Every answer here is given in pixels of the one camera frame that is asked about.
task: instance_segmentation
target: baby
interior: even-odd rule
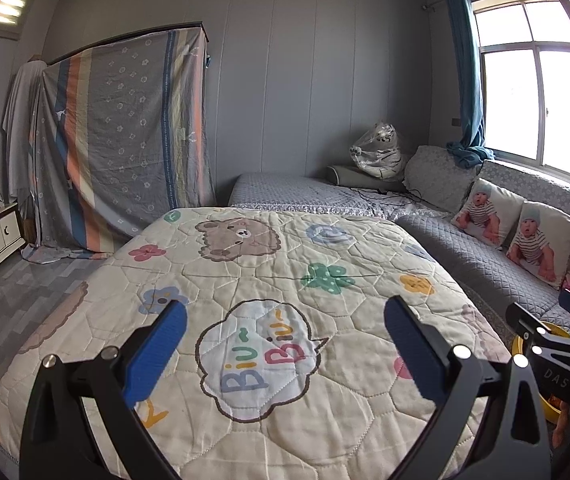
[[[492,195],[492,188],[485,184],[477,184],[476,190],[470,202],[467,202],[460,214],[456,217],[456,223],[463,230],[467,229],[469,222],[479,227],[484,226],[482,236],[487,238],[493,244],[498,245],[500,238],[498,237],[498,228],[500,227],[500,218],[496,214],[494,204],[489,200]]]
[[[514,236],[507,257],[519,265],[521,259],[529,264],[540,265],[538,275],[548,282],[555,282],[554,251],[545,234],[538,229],[540,213],[534,208],[523,209],[521,218],[520,229]]]

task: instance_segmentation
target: quilted bedspread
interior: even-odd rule
[[[386,480],[434,412],[383,325],[396,294],[448,342],[508,359],[456,282],[392,222],[171,211],[23,345],[0,383],[0,446],[18,459],[44,356],[93,358],[181,300],[187,332],[136,411],[184,480]],[[483,408],[477,400],[448,472],[462,464]],[[108,467],[126,477],[95,404],[86,409]]]

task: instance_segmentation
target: teal curtain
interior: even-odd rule
[[[486,158],[494,158],[484,146],[481,63],[478,29],[471,0],[445,0],[449,10],[460,91],[460,125],[463,138],[447,143],[447,151],[461,168],[472,168]]]

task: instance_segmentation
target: sofa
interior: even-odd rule
[[[558,303],[559,291],[543,283],[520,266],[512,263],[505,249],[497,250],[462,232],[450,223],[476,178],[519,194],[532,202],[542,202],[570,215],[570,184],[521,166],[486,160],[481,169],[452,168],[446,150],[422,146],[406,171],[405,185],[429,193],[427,200],[440,202],[451,213],[445,218],[402,216],[396,223],[420,244],[452,275],[468,297],[485,315],[506,344],[513,332],[504,322],[507,306],[514,301],[542,321],[561,326],[570,333],[570,314]]]

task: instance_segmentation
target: striped fabric cover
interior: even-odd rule
[[[31,134],[38,244],[113,253],[165,212],[215,202],[199,27],[48,67]]]

